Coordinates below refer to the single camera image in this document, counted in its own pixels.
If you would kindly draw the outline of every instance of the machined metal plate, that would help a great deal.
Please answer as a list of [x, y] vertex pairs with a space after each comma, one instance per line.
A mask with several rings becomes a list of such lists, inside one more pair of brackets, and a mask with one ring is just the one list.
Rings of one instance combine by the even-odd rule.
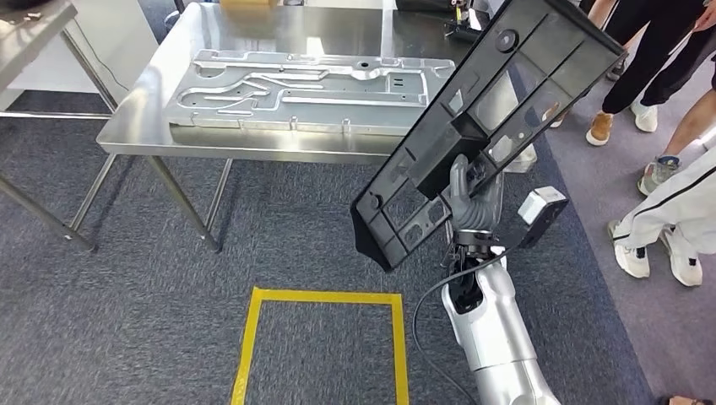
[[165, 114], [180, 126], [402, 137], [454, 70], [442, 59], [201, 50]]

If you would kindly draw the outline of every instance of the stainless steel table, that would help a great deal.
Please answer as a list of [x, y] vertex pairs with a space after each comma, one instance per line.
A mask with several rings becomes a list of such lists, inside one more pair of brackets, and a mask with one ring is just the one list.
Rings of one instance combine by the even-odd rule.
[[[380, 163], [401, 138], [300, 132], [287, 137], [271, 132], [241, 135], [220, 128], [170, 128], [163, 109], [193, 56], [201, 49], [215, 49], [445, 58], [459, 62], [469, 44], [447, 40], [442, 25], [439, 17], [398, 11], [278, 7], [271, 12], [246, 15], [226, 11], [218, 4], [189, 4], [97, 142], [110, 154], [147, 156], [202, 239], [218, 250], [211, 228], [233, 159]], [[182, 140], [177, 142], [172, 131], [174, 135], [190, 132], [190, 136], [177, 136]], [[160, 156], [226, 159], [205, 220], [198, 216]]]
[[[42, 48], [56, 35], [60, 35], [67, 44], [69, 50], [87, 73], [92, 83], [100, 93], [110, 111], [117, 108], [117, 102], [112, 98], [109, 90], [101, 82], [99, 75], [92, 68], [90, 62], [85, 58], [82, 51], [74, 40], [67, 34], [65, 27], [74, 22], [77, 10], [68, 0], [55, 0], [30, 10], [31, 18], [23, 20], [25, 13], [14, 13], [13, 21], [10, 24], [0, 21], [0, 91], [6, 89], [13, 80], [22, 72], [22, 69], [32, 62], [40, 53]], [[50, 119], [92, 119], [108, 120], [110, 114], [82, 114], [62, 112], [36, 112], [36, 111], [0, 111], [0, 116], [14, 118], [50, 118]], [[44, 209], [39, 203], [32, 200], [19, 187], [13, 185], [8, 179], [0, 174], [0, 192], [5, 192], [17, 203], [31, 211], [60, 236], [67, 240], [73, 240], [83, 248], [91, 251], [94, 244], [86, 240], [78, 233], [84, 217], [90, 210], [97, 192], [104, 182], [112, 163], [116, 158], [115, 154], [107, 157], [100, 173], [95, 178], [92, 186], [84, 198], [70, 224], [65, 224], [57, 217]]]

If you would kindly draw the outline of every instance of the brown shoe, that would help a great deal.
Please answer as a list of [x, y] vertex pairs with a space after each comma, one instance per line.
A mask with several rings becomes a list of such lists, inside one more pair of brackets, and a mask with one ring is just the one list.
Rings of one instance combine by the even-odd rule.
[[592, 127], [587, 132], [587, 142], [594, 146], [604, 146], [609, 141], [609, 132], [611, 130], [611, 120], [614, 114], [598, 112], [592, 121]]

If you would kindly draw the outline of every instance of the white pants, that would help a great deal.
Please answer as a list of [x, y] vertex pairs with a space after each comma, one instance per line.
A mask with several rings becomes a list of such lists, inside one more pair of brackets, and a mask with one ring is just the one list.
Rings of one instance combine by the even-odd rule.
[[674, 225], [680, 251], [716, 253], [716, 148], [665, 181], [624, 217], [615, 243], [636, 249]]

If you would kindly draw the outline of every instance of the yellow tape square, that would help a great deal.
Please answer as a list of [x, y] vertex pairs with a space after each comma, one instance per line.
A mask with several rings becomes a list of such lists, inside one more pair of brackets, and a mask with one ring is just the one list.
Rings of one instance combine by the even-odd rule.
[[301, 291], [291, 289], [260, 289], [254, 287], [248, 307], [244, 338], [241, 343], [239, 370], [236, 372], [231, 405], [243, 405], [246, 400], [249, 370], [253, 356], [253, 344], [258, 328], [258, 314], [263, 301], [322, 302], [335, 304], [383, 304], [390, 305], [393, 323], [393, 356], [395, 366], [395, 398], [397, 405], [408, 405], [408, 367], [405, 356], [405, 332], [403, 329], [403, 300], [400, 294], [348, 293], [337, 291]]

